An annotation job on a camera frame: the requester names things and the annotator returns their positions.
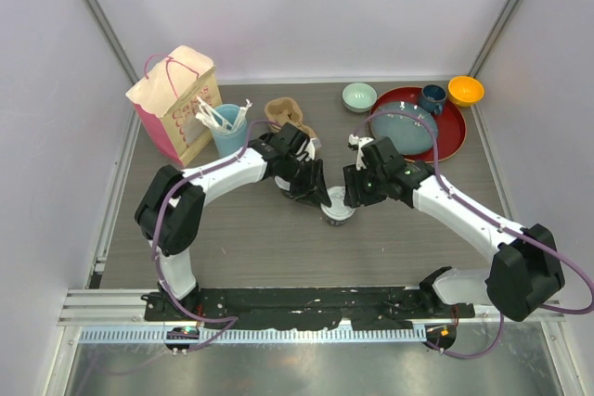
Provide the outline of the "black paper coffee cup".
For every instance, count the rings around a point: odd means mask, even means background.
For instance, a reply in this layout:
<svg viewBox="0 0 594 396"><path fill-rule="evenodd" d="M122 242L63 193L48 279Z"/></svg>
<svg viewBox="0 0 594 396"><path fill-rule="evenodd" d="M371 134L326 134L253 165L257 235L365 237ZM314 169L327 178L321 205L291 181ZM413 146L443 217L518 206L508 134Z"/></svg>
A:
<svg viewBox="0 0 594 396"><path fill-rule="evenodd" d="M353 217L353 215L354 214L352 212L344 215L324 214L324 219L329 225L341 226L346 224L348 220Z"/></svg>

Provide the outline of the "pink kraft paper bag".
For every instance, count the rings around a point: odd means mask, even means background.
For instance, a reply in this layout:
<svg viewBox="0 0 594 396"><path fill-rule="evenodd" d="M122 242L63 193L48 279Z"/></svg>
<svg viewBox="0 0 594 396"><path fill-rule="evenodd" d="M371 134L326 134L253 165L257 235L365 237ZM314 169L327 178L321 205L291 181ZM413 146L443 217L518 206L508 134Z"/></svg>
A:
<svg viewBox="0 0 594 396"><path fill-rule="evenodd" d="M182 166L212 140L196 118L200 103L213 108L222 104L213 60L186 45L167 56L150 57L126 97L155 147Z"/></svg>

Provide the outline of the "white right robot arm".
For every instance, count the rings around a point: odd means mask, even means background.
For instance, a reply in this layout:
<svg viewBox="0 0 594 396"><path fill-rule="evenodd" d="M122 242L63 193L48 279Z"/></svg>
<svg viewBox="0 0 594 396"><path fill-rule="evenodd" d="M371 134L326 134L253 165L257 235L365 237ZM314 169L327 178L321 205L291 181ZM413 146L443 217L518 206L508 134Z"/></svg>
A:
<svg viewBox="0 0 594 396"><path fill-rule="evenodd" d="M350 135L355 163L344 167L344 204L356 209L386 199L400 201L444 224L489 263L485 270L445 267L428 278L420 308L438 317L454 304L495 306L515 322L526 319L565 284L552 233L525 228L467 197L435 169L409 163L387 137Z"/></svg>

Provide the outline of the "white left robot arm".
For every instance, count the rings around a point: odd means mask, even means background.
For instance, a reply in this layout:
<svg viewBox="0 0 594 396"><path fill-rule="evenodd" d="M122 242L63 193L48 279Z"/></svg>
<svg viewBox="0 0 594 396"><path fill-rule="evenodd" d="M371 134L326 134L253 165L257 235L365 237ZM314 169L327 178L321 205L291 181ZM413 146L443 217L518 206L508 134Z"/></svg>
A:
<svg viewBox="0 0 594 396"><path fill-rule="evenodd" d="M315 157L310 136L285 123L217 161L193 169L171 165L155 174L136 212L135 221L152 248L159 285L169 294L165 309L176 320L190 319L198 308L198 282L189 249L204 208L244 185L279 179L289 198L320 207L331 204L323 161Z"/></svg>

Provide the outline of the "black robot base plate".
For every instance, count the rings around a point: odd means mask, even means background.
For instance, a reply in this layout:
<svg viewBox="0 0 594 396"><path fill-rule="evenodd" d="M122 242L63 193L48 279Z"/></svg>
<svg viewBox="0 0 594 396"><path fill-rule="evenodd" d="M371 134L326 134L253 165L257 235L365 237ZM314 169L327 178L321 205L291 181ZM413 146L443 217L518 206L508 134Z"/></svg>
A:
<svg viewBox="0 0 594 396"><path fill-rule="evenodd" d="M333 330L347 319L360 331L475 316L470 304L446 305L429 290L405 287L203 288L182 304L211 329L223 328L229 317L238 330Z"/></svg>

